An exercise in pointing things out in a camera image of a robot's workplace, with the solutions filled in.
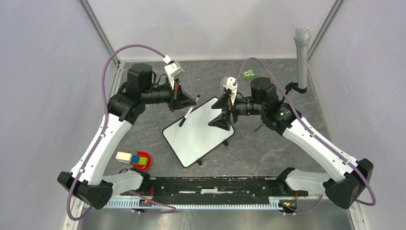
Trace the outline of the white marker pen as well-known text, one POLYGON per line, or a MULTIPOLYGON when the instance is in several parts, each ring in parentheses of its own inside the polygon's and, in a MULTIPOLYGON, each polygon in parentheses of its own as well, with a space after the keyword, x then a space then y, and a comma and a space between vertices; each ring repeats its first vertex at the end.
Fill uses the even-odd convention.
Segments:
POLYGON ((179 123, 179 127, 182 127, 182 126, 183 126, 183 124, 184 124, 185 121, 187 120, 187 117, 190 115, 190 113, 193 111, 193 109, 194 109, 195 106, 197 105, 197 102, 198 102, 198 100, 200 99, 200 97, 201 97, 200 94, 198 94, 198 95, 196 96, 195 105, 192 105, 192 106, 188 109, 187 113, 183 116, 181 122, 179 123))

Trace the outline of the white whiteboard black frame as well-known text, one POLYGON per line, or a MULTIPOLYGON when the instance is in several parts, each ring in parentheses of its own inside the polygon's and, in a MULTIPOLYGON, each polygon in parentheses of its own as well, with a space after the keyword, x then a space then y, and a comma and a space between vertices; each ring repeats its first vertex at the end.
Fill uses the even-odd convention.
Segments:
POLYGON ((181 117, 162 130, 165 141, 182 167, 187 168, 216 147, 227 145, 228 139, 234 135, 233 126, 230 130, 224 130, 208 125, 221 113, 220 109, 212 109, 217 101, 218 97, 212 97, 195 107, 182 126, 179 126, 183 119, 181 117))

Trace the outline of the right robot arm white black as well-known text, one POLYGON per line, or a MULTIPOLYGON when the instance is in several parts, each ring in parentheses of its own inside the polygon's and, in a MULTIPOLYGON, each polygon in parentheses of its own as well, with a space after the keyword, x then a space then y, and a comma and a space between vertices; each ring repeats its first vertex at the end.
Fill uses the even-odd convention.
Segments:
POLYGON ((247 97, 237 91, 233 77, 223 78, 221 87, 223 95, 212 106, 221 113, 209 126, 228 131, 239 116, 258 115, 267 128, 295 143, 323 167, 323 173, 285 169, 276 183, 281 195, 288 196, 293 191, 320 194, 342 209, 358 202, 360 194, 368 188, 374 169, 370 160, 358 160, 332 144, 286 98, 279 99, 277 88, 269 78, 253 79, 251 95, 247 97))

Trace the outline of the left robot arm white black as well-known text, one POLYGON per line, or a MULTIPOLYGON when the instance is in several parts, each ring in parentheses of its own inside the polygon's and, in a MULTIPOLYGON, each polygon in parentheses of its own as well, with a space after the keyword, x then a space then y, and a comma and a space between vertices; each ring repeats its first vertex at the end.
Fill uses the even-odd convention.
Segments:
POLYGON ((136 63, 127 72, 127 81, 107 103, 107 115, 79 162, 61 172, 57 181, 71 194, 95 209, 103 208, 113 196, 134 190, 145 195, 150 190, 148 174, 137 169, 104 176, 114 150, 148 104, 167 104, 170 111, 196 104, 182 90, 177 75, 183 69, 172 61, 164 67, 166 79, 156 82, 157 75, 149 64, 136 63))

